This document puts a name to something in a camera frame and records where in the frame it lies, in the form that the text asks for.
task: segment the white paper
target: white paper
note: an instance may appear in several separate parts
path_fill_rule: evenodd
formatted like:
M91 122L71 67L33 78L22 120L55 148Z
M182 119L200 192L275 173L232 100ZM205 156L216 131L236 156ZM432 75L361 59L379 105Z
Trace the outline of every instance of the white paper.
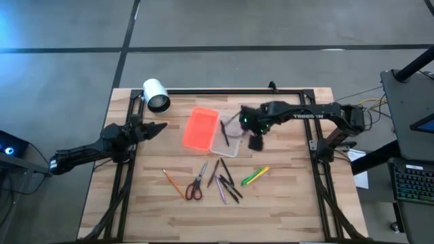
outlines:
M365 155L366 155L366 152L362 152L359 150L350 149L350 151L348 151L348 158L351 160L351 162L353 162L354 160L361 158ZM355 182L356 187L369 189L368 173L365 171L365 172L361 172L360 174L355 175L354 176L354 182Z

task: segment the orange plastic container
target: orange plastic container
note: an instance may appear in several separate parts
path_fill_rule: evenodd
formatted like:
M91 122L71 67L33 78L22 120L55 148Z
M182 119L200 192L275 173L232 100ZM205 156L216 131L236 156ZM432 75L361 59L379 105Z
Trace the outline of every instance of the orange plastic container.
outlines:
M218 124L218 111L196 107L184 131L182 144L186 147L209 150Z

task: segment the white cylindrical light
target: white cylindrical light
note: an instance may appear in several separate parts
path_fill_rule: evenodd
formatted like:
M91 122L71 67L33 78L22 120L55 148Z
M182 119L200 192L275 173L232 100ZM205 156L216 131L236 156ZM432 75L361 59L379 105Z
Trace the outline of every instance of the white cylindrical light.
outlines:
M169 96L159 80L149 79L145 81L143 83L143 95L151 112L163 113L169 109Z

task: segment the black computer monitor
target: black computer monitor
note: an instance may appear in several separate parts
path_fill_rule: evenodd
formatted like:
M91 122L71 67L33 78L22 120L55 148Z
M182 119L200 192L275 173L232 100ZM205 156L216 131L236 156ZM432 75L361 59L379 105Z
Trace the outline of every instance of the black computer monitor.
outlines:
M434 114L415 122L410 129L434 134Z

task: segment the scissors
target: scissors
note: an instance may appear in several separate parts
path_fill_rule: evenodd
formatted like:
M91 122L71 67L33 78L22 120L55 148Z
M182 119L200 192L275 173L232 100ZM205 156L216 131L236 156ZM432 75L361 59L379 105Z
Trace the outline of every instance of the scissors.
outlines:
M203 173L205 173L207 164L208 162L206 162L202 166L202 169L199 172L199 175L196 177L195 181L187 186L187 190L185 191L185 198L187 200L191 200L193 198L196 200L200 200L202 198L201 180Z

